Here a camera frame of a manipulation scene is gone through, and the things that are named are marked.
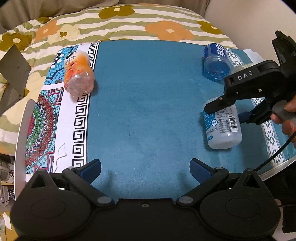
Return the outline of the person's right hand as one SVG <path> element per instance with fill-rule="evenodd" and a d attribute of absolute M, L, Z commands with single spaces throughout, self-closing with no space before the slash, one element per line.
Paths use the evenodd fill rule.
<path fill-rule="evenodd" d="M 295 96 L 289 102 L 282 100 L 273 106 L 271 120 L 281 124 L 282 132 L 291 137 L 295 132 Z"/>

